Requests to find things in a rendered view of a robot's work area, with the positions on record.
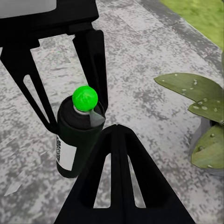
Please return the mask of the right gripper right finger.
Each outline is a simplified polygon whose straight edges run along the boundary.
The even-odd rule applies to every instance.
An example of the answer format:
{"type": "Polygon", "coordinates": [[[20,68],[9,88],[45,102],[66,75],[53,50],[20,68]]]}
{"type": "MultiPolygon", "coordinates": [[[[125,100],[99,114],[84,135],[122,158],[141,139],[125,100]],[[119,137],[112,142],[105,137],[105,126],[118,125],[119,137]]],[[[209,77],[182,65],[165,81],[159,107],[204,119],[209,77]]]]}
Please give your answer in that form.
{"type": "Polygon", "coordinates": [[[196,224],[135,132],[117,125],[125,224],[196,224]],[[130,157],[146,205],[135,205],[130,157]]]}

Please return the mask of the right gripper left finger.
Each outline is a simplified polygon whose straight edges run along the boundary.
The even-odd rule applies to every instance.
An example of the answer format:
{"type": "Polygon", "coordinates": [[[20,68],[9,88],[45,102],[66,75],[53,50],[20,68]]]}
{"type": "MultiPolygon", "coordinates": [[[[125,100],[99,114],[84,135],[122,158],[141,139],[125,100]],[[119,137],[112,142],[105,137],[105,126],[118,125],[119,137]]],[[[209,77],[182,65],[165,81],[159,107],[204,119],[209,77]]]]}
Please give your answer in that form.
{"type": "Polygon", "coordinates": [[[125,224],[117,124],[104,127],[54,224],[125,224]],[[111,153],[111,206],[94,208],[105,157],[111,153]]]}

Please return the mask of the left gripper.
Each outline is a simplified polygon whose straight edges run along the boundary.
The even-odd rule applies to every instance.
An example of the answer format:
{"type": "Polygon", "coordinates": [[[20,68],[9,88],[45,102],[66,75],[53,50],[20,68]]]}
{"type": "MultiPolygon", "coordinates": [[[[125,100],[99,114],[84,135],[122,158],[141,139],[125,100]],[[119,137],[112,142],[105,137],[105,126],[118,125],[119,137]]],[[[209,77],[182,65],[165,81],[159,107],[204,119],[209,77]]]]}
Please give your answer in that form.
{"type": "Polygon", "coordinates": [[[98,101],[106,112],[108,87],[104,34],[92,27],[98,18],[96,0],[56,0],[54,11],[0,19],[0,61],[45,127],[55,135],[60,136],[60,130],[30,50],[39,48],[42,38],[74,34],[72,41],[88,85],[96,91],[98,101]],[[23,83],[26,75],[37,90],[50,123],[23,83]]]}

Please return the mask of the insectifuge atomizer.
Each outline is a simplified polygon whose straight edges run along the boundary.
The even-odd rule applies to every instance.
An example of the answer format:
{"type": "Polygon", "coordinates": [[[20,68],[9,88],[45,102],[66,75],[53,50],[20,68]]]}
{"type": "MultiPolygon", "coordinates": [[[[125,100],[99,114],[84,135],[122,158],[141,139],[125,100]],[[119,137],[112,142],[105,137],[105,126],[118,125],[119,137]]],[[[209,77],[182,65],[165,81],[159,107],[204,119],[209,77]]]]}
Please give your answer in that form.
{"type": "Polygon", "coordinates": [[[100,132],[105,112],[96,91],[82,86],[62,101],[57,114],[56,168],[65,178],[77,178],[100,132]]]}

